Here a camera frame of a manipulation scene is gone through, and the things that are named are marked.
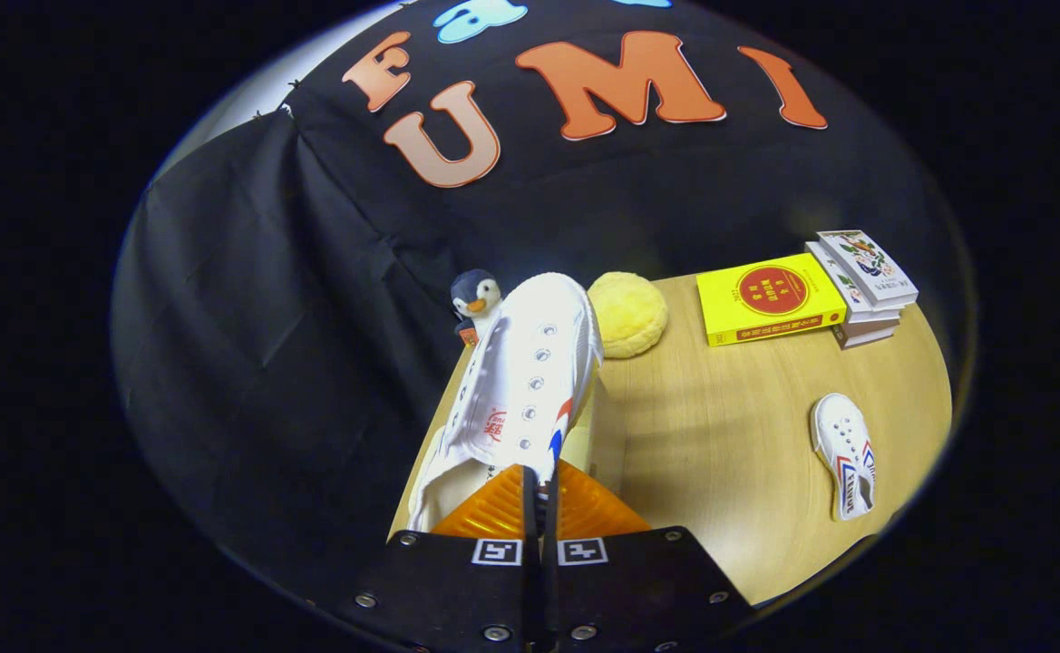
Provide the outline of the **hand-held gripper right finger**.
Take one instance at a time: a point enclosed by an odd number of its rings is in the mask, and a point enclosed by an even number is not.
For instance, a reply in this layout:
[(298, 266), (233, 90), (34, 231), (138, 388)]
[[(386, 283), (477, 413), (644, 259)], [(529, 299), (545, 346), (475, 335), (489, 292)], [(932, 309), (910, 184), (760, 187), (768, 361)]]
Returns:
[(610, 533), (629, 508), (559, 462), (543, 534), (543, 624), (554, 652), (699, 652), (757, 611), (684, 526)]

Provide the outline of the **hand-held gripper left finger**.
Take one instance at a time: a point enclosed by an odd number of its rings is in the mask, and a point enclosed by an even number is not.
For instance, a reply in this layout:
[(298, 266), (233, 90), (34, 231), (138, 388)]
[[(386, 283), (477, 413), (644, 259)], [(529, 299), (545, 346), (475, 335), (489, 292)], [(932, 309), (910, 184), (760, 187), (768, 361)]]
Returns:
[(541, 652), (537, 475), (514, 464), (485, 488), (504, 480), (518, 518), (512, 536), (396, 531), (331, 599), (331, 615), (390, 652)]

